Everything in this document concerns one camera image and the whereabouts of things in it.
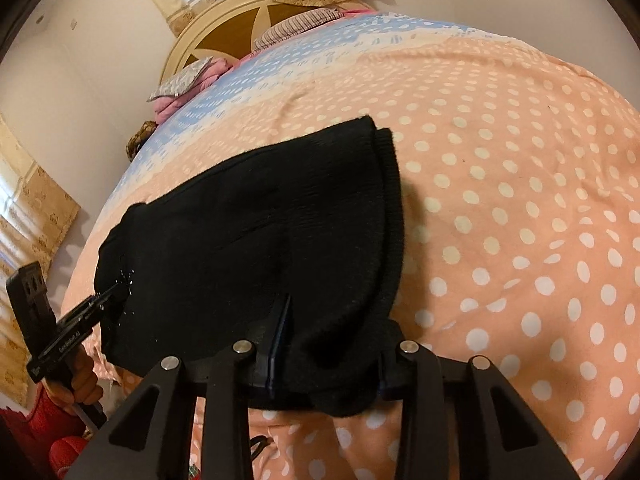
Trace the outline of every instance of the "human hand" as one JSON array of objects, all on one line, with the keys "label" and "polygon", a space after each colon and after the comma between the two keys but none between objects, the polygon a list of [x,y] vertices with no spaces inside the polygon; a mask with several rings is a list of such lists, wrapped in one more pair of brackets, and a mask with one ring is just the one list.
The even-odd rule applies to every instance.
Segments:
[{"label": "human hand", "polygon": [[44,389],[56,406],[62,408],[67,413],[75,415],[73,404],[93,404],[102,398],[104,391],[98,386],[98,376],[94,373],[94,360],[91,359],[84,347],[80,345],[71,362],[73,378],[69,391],[62,384],[56,381],[42,381]]}]

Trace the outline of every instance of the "red sleeve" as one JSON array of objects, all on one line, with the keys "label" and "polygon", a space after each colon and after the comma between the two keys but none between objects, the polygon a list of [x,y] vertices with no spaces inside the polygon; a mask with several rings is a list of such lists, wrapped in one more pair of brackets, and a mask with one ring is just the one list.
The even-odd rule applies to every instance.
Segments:
[{"label": "red sleeve", "polygon": [[22,451],[40,471],[49,468],[49,449],[55,441],[65,436],[82,436],[86,429],[79,418],[51,402],[41,386],[28,416],[11,410],[0,410],[0,416]]}]

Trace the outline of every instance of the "pink polka dot sheet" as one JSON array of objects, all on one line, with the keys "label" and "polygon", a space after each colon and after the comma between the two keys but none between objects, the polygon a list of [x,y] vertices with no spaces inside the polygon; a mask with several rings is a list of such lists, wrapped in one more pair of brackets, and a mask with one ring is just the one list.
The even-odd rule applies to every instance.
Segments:
[{"label": "pink polka dot sheet", "polygon": [[[98,247],[131,203],[364,114],[393,130],[402,178],[392,317],[438,355],[490,358],[581,478],[602,480],[640,421],[640,118],[587,70],[517,40],[382,14],[255,57],[145,145],[87,241],[65,310],[92,293]],[[103,375],[137,384],[100,353],[99,330],[87,346]],[[252,435],[272,439],[255,477],[390,480],[400,418],[400,403],[344,419],[252,410]],[[196,424],[196,464],[201,438]]]}]

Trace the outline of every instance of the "pillow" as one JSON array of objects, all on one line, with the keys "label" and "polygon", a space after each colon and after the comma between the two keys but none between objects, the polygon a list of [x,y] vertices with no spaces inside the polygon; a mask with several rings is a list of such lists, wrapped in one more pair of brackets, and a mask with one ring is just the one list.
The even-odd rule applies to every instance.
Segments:
[{"label": "pillow", "polygon": [[254,41],[254,52],[264,50],[281,41],[302,34],[306,30],[311,30],[323,23],[332,22],[341,17],[343,17],[343,14],[338,10],[324,9],[322,7],[291,16],[273,25],[260,38],[257,38]]},{"label": "pillow", "polygon": [[204,57],[184,67],[176,75],[162,83],[146,101],[150,103],[159,97],[180,97],[186,94],[191,90],[200,75],[217,60],[218,58],[214,59],[213,56]]}]

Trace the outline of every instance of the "wooden headboard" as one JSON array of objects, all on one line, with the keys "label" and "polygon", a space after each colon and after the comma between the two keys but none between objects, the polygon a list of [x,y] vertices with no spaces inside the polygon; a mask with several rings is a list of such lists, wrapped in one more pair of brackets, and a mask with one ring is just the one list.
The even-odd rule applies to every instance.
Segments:
[{"label": "wooden headboard", "polygon": [[199,14],[178,37],[160,82],[207,56],[237,62],[251,53],[253,41],[268,28],[313,9],[271,0],[222,0]]}]

